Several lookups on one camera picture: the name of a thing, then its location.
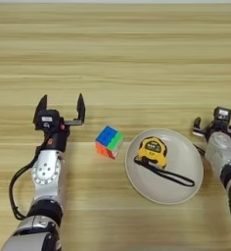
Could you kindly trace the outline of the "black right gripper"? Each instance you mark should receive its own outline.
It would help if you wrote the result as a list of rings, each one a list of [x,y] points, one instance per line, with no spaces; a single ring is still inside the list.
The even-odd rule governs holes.
[[[210,125],[206,126],[204,129],[201,129],[201,118],[197,117],[194,120],[193,124],[193,133],[194,134],[204,134],[206,139],[209,139],[210,136],[217,131],[223,132],[223,133],[231,133],[231,127],[229,127],[226,124],[222,123],[211,123]]]

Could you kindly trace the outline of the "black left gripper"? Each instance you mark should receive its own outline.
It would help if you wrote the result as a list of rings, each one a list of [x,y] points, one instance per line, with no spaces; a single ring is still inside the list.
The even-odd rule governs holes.
[[[37,116],[40,111],[45,110],[47,108],[47,96],[44,95],[34,113],[33,120],[36,121]],[[66,151],[67,141],[69,137],[69,127],[68,126],[82,126],[85,121],[85,103],[82,94],[79,94],[76,111],[78,116],[73,120],[65,121],[65,125],[59,125],[57,127],[52,128],[43,128],[44,132],[44,141],[41,145],[42,150],[57,150],[61,152]]]

